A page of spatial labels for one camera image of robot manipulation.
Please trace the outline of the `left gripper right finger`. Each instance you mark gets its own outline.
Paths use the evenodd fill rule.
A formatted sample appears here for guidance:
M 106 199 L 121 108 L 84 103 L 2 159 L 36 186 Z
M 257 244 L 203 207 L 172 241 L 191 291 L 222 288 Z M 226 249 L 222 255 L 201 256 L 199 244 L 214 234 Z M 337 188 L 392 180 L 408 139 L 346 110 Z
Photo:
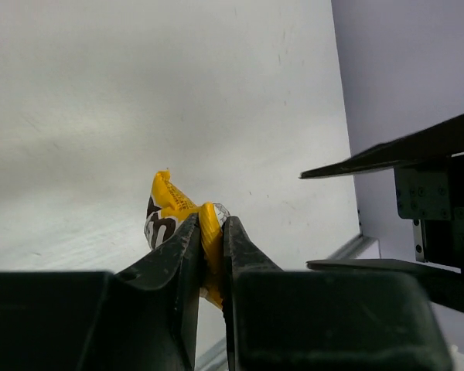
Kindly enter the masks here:
M 241 221 L 224 226 L 232 370 L 450 370 L 428 298 L 394 272 L 284 271 Z

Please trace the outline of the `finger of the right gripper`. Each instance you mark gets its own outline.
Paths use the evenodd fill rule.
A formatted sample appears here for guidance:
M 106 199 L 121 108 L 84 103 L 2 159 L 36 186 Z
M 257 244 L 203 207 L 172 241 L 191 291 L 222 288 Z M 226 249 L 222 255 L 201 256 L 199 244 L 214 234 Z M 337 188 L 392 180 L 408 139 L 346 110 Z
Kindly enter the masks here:
M 396 259 L 311 260 L 312 271 L 398 272 L 415 278 L 430 301 L 464 313 L 464 274 Z
M 375 172 L 464 152 L 464 114 L 425 130 L 380 143 L 342 162 L 304 171 L 301 179 Z

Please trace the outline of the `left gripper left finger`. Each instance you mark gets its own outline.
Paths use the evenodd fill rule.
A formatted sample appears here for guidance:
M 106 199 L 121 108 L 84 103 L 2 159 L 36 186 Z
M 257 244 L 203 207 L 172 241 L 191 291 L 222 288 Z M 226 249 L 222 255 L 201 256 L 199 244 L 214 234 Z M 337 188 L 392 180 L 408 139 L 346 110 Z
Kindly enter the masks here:
M 200 228 L 191 215 L 119 273 L 0 272 L 0 370 L 191 370 Z

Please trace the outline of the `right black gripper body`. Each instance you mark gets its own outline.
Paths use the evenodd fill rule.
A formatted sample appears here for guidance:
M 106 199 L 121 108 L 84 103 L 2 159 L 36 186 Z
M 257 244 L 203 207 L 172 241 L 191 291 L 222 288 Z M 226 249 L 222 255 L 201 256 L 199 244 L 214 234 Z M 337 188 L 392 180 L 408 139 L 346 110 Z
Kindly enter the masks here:
M 415 259 L 464 273 L 464 154 L 394 170 L 397 212 L 413 222 Z

